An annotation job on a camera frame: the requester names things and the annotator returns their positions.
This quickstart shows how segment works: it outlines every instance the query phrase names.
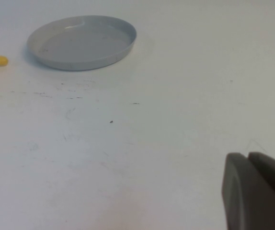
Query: gray object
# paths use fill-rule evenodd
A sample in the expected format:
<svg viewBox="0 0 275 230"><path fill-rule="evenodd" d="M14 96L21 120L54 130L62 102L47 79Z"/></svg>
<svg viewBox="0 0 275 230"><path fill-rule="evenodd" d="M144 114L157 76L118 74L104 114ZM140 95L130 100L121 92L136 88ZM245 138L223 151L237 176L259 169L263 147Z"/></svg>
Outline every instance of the gray object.
<svg viewBox="0 0 275 230"><path fill-rule="evenodd" d="M107 16L79 16L46 24L29 37L29 51L41 63L63 70L88 70L123 59L137 37L128 22Z"/></svg>

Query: table surface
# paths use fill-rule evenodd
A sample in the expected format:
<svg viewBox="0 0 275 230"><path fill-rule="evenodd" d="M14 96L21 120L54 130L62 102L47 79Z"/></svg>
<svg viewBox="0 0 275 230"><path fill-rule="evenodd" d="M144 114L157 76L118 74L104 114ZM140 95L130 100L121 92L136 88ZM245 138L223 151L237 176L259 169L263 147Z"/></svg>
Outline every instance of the table surface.
<svg viewBox="0 0 275 230"><path fill-rule="evenodd" d="M27 53L89 14L136 27L125 59ZM226 154L275 157L275 1L0 0L0 55L0 230L226 229Z"/></svg>

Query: white surface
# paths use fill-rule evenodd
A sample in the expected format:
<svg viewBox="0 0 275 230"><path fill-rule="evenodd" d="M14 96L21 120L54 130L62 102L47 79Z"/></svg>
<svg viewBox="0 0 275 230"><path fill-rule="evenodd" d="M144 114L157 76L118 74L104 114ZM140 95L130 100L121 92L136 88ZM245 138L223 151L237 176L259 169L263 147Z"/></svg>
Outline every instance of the white surface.
<svg viewBox="0 0 275 230"><path fill-rule="evenodd" d="M275 1L242 2L0 0L0 230L226 229L225 155L275 157ZM132 23L132 52L73 73L26 54L85 14Z"/></svg>

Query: dark gray plastic object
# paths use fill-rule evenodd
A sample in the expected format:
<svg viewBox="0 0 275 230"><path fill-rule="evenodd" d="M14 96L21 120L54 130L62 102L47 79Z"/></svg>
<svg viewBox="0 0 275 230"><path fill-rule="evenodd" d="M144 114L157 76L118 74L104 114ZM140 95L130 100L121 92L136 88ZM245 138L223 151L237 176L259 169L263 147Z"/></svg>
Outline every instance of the dark gray plastic object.
<svg viewBox="0 0 275 230"><path fill-rule="evenodd" d="M228 154L222 194L229 230L275 230L274 159Z"/></svg>
<svg viewBox="0 0 275 230"><path fill-rule="evenodd" d="M41 63L63 70L111 65L132 49L137 32L128 22L107 16L79 16L46 24L29 37L29 51Z"/></svg>

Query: plate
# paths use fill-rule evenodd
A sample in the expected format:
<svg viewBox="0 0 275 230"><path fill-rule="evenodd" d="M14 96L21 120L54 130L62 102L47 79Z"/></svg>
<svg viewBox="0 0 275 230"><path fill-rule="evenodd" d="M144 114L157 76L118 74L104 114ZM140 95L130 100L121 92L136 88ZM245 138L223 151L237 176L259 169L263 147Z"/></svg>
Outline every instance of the plate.
<svg viewBox="0 0 275 230"><path fill-rule="evenodd" d="M41 63L62 70L88 70L111 65L132 49L137 32L130 23L108 16L61 19L35 30L29 51Z"/></svg>

